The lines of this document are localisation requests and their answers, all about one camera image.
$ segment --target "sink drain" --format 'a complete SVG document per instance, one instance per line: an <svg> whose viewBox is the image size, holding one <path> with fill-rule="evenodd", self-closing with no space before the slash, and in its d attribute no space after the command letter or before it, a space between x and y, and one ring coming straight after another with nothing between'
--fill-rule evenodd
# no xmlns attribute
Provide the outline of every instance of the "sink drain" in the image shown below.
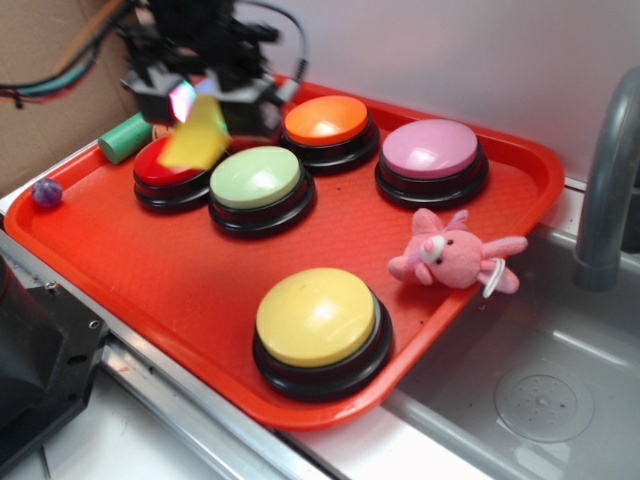
<svg viewBox="0 0 640 480"><path fill-rule="evenodd" d="M587 428L593 416L593 397L584 382L542 362L505 375L495 403L514 433L537 442L570 440Z"/></svg>

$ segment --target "red button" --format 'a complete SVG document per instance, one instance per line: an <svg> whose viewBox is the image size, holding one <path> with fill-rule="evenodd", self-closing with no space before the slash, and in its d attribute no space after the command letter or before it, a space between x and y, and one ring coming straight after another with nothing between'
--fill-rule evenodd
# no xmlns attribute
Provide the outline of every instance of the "red button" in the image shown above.
<svg viewBox="0 0 640 480"><path fill-rule="evenodd" d="M144 147L134 160L133 171L148 185L165 187L191 180L202 173L192 168L167 168L158 163L169 137L163 137Z"/></svg>

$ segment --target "wire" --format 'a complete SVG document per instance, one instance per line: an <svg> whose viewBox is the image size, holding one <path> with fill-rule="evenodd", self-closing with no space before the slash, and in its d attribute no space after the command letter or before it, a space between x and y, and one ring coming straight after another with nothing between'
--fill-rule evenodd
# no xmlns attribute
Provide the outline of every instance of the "wire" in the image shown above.
<svg viewBox="0 0 640 480"><path fill-rule="evenodd" d="M257 0L239 0L238 3L244 3L246 5L254 5L256 7L265 8L267 10L271 10L273 12L279 13L280 15L288 18L296 26L296 28L298 29L298 32L300 33L300 39L302 44L301 45L302 54L301 54L300 60L298 60L298 65L296 67L294 74L292 75L292 78L293 80L296 81L296 83L300 83L306 73L307 66L309 65L309 60L308 60L309 42L307 40L307 33L305 32L302 24L291 13L289 13L288 11L280 7L276 7L275 5L263 3Z"/></svg>
<svg viewBox="0 0 640 480"><path fill-rule="evenodd" d="M127 0L121 3L119 8L114 8L115 11L104 21L96 35L85 41L82 48L66 64L59 67L56 73L35 82L0 84L0 97L13 99L16 106L20 108L24 102L43 101L77 85L95 63L100 45L114 28L115 23L128 14L135 3L135 1Z"/></svg>
<svg viewBox="0 0 640 480"><path fill-rule="evenodd" d="M78 47L87 42L89 35L95 30L96 26L102 23L113 11L123 3L123 0L109 0L99 11L96 13L87 24L78 32L76 37L67 47L64 55L58 61L56 67L53 69L53 73L60 73L65 64L72 57L72 52L76 51Z"/></svg>

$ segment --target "cardboard box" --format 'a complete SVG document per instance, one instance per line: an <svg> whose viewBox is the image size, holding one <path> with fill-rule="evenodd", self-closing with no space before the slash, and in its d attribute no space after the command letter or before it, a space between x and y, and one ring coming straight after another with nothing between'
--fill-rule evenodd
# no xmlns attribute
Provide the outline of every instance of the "cardboard box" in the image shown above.
<svg viewBox="0 0 640 480"><path fill-rule="evenodd" d="M106 0L4 0L0 83L50 75L68 45ZM45 104L0 103L0 197L110 130L137 109L121 84L126 49L115 34L97 65L68 95Z"/></svg>

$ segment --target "yellow sponge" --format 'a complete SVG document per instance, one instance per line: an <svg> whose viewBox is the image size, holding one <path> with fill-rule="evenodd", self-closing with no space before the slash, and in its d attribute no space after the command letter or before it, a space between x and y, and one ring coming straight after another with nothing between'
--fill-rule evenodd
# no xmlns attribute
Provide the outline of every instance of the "yellow sponge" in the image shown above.
<svg viewBox="0 0 640 480"><path fill-rule="evenodd" d="M218 100L211 95L198 95L186 122L176 126L158 163L168 168L209 170L230 142Z"/></svg>

